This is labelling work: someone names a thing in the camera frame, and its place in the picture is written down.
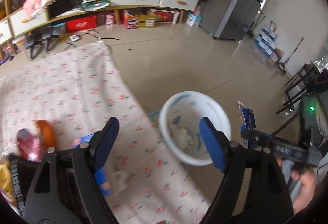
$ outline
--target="blue gripper pad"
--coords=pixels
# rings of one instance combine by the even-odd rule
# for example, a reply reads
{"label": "blue gripper pad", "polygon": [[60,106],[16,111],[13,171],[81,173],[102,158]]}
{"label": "blue gripper pad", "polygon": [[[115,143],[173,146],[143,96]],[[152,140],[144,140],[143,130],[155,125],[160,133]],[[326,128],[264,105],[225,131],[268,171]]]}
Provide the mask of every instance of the blue gripper pad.
{"label": "blue gripper pad", "polygon": [[102,131],[96,132],[90,140],[90,165],[96,173],[104,167],[110,151],[113,148],[120,129],[117,118],[111,117]]}
{"label": "blue gripper pad", "polygon": [[214,167],[222,173],[229,168],[230,142],[223,132],[217,131],[209,118],[202,118],[199,122],[199,133],[206,145],[207,151],[213,161]]}

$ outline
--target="metal screw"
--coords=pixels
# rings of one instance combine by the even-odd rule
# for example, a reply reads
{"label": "metal screw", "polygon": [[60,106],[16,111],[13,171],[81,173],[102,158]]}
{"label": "metal screw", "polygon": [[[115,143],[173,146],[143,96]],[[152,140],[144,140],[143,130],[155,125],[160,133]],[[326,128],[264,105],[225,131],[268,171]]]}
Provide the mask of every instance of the metal screw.
{"label": "metal screw", "polygon": [[80,148],[87,148],[89,146],[89,143],[88,142],[82,142],[80,144]]}
{"label": "metal screw", "polygon": [[230,142],[230,145],[231,145],[232,147],[234,147],[234,148],[239,147],[239,143],[236,142],[236,141],[231,141],[231,142]]}
{"label": "metal screw", "polygon": [[270,154],[271,150],[270,150],[270,148],[264,147],[263,152],[265,152],[265,154]]}
{"label": "metal screw", "polygon": [[54,147],[49,147],[48,149],[47,149],[47,153],[48,154],[52,154],[53,152],[55,152],[55,148]]}

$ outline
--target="human hand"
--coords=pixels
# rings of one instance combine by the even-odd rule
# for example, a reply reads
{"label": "human hand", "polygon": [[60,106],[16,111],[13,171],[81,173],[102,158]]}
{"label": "human hand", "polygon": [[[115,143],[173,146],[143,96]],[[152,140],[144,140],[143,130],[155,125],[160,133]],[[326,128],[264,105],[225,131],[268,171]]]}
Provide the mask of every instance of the human hand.
{"label": "human hand", "polygon": [[[278,165],[281,167],[282,159],[277,158],[277,162]],[[296,214],[306,208],[314,197],[316,186],[315,175],[312,169],[306,169],[305,172],[302,173],[302,175],[299,175],[296,170],[292,170],[291,178],[294,181],[299,180],[301,182],[301,189],[293,202],[293,210],[294,214]]]}

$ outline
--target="white bucket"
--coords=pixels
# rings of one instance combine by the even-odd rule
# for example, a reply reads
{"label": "white bucket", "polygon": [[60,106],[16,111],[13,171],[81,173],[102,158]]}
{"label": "white bucket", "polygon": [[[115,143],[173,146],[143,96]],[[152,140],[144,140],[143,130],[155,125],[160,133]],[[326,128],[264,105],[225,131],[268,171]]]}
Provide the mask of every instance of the white bucket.
{"label": "white bucket", "polygon": [[[165,102],[159,114],[159,129],[164,141],[182,162],[193,166],[212,163],[198,128],[199,121],[203,117],[208,117],[216,130],[223,132],[228,140],[231,140],[231,126],[223,108],[202,93],[194,91],[177,93]],[[169,130],[171,123],[187,129],[194,141],[189,149],[182,150],[173,141]]]}

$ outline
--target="red box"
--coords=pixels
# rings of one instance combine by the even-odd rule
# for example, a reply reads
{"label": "red box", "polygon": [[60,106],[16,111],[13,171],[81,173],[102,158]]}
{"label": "red box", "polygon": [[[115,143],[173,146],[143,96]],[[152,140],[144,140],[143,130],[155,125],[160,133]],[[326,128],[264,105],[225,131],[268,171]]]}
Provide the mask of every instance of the red box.
{"label": "red box", "polygon": [[66,23],[66,28],[68,33],[83,31],[96,27],[97,27],[97,16],[95,15],[68,21]]}

